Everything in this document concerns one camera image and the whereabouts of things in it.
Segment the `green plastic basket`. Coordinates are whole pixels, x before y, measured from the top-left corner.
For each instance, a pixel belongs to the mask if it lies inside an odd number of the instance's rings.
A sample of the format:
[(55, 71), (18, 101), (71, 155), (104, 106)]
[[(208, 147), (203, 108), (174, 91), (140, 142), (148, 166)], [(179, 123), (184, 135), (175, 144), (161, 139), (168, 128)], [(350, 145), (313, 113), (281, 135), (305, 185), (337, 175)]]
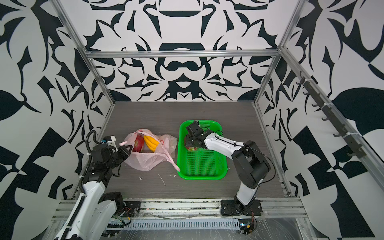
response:
[(226, 156), (205, 149), (189, 151), (185, 147), (188, 134), (187, 126), (193, 121), (187, 120), (180, 125), (177, 151), (178, 175), (185, 180), (221, 180), (228, 171)]

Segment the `pink plastic bag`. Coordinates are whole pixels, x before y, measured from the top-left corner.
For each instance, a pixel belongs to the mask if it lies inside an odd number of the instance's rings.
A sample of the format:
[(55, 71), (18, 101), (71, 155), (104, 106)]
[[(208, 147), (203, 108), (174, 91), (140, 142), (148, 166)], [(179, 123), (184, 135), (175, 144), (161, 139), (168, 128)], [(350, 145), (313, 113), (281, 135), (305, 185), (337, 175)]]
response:
[(126, 164), (136, 170), (148, 172), (162, 162), (169, 162), (178, 172), (180, 171), (180, 168), (173, 160), (178, 144), (177, 138), (171, 135), (158, 136), (153, 134), (148, 129), (139, 129), (130, 133), (124, 141), (120, 143), (120, 146), (134, 146), (134, 142), (138, 134), (155, 138), (159, 141), (159, 145), (153, 153), (149, 150), (146, 143), (144, 143), (143, 150), (140, 153), (132, 151), (131, 155), (125, 160)]

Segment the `yellow banana bunch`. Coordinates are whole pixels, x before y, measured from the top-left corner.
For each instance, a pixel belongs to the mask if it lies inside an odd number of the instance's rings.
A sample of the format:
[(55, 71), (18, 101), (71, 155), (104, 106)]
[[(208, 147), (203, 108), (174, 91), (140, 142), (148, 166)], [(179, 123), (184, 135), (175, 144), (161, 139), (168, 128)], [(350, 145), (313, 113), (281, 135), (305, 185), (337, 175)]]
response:
[(156, 151), (157, 146), (159, 145), (159, 141), (157, 141), (153, 137), (146, 136), (146, 135), (144, 135), (143, 138), (149, 150), (151, 150), (154, 153)]

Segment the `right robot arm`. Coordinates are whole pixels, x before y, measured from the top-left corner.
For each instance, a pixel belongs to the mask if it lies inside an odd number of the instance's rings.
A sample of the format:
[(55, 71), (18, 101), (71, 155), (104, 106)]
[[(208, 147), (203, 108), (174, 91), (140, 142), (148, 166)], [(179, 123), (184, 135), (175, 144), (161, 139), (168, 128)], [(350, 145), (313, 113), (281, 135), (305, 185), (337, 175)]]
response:
[(253, 141), (236, 142), (220, 136), (212, 130), (204, 130), (199, 121), (193, 121), (186, 127), (185, 147), (189, 149), (206, 149), (216, 151), (234, 163), (241, 181), (234, 197), (235, 213), (246, 214), (251, 209), (255, 195), (271, 170), (267, 157)]

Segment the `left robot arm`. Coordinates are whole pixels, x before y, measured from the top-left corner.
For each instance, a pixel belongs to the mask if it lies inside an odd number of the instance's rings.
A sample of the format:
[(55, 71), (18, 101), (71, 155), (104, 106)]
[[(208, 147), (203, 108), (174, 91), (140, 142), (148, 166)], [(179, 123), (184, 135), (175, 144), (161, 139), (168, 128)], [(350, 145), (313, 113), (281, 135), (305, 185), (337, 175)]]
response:
[(90, 167), (80, 184), (81, 193), (56, 240), (100, 239), (110, 218), (126, 207), (120, 192), (106, 193), (105, 190), (113, 169), (131, 155), (132, 149), (131, 145), (116, 148), (106, 143), (92, 149)]

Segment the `small circuit board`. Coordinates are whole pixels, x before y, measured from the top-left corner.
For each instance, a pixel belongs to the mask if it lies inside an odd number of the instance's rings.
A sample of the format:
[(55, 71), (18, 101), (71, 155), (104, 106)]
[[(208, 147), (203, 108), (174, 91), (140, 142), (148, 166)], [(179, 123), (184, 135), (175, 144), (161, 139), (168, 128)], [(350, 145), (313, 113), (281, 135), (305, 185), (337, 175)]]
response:
[(243, 235), (251, 234), (258, 226), (257, 219), (240, 219), (239, 220), (239, 232)]

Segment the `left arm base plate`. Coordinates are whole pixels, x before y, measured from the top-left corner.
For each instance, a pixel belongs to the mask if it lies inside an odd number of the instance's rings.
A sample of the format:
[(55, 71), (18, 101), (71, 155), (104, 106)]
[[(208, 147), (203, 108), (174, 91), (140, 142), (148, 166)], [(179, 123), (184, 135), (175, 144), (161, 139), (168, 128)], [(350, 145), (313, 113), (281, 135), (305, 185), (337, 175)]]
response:
[(124, 201), (121, 207), (118, 207), (116, 217), (121, 218), (134, 217), (141, 211), (141, 201)]

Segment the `aluminium front rail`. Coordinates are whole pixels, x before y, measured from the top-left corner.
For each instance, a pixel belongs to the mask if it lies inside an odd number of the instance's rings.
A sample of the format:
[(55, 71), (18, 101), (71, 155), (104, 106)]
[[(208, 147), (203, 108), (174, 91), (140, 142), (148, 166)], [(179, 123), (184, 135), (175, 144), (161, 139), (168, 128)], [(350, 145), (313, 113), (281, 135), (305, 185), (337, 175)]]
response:
[[(307, 212), (299, 198), (260, 198), (263, 209), (256, 218), (306, 218)], [(221, 219), (221, 199), (154, 199), (140, 200), (141, 211), (131, 219)], [(251, 216), (231, 216), (250, 219)]]

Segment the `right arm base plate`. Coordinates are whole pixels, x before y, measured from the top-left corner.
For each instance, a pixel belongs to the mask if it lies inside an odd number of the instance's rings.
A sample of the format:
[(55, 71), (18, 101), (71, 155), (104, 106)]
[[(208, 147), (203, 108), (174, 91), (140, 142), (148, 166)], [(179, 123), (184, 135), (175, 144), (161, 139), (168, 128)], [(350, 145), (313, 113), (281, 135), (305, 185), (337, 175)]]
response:
[(263, 212), (261, 202), (253, 200), (248, 205), (244, 206), (238, 200), (221, 200), (221, 215), (224, 217), (231, 216), (261, 216)]

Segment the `black wall hook rail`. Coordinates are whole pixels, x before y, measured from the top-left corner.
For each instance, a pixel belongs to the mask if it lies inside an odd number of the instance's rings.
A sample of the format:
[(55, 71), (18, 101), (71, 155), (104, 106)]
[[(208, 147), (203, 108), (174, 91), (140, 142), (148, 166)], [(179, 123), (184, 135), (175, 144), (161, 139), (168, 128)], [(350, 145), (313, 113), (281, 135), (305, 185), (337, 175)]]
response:
[(325, 122), (329, 121), (336, 129), (337, 132), (333, 134), (333, 136), (335, 138), (343, 138), (351, 149), (352, 152), (348, 153), (348, 156), (359, 159), (367, 156), (366, 151), (363, 149), (362, 141), (358, 139), (359, 134), (349, 126), (347, 120), (345, 120), (336, 105), (324, 94), (315, 80), (305, 78), (302, 76), (302, 73), (300, 73), (300, 78), (297, 84), (305, 88), (306, 92), (304, 92), (304, 95), (312, 97), (315, 101), (312, 106), (321, 110), (325, 115), (322, 120)]

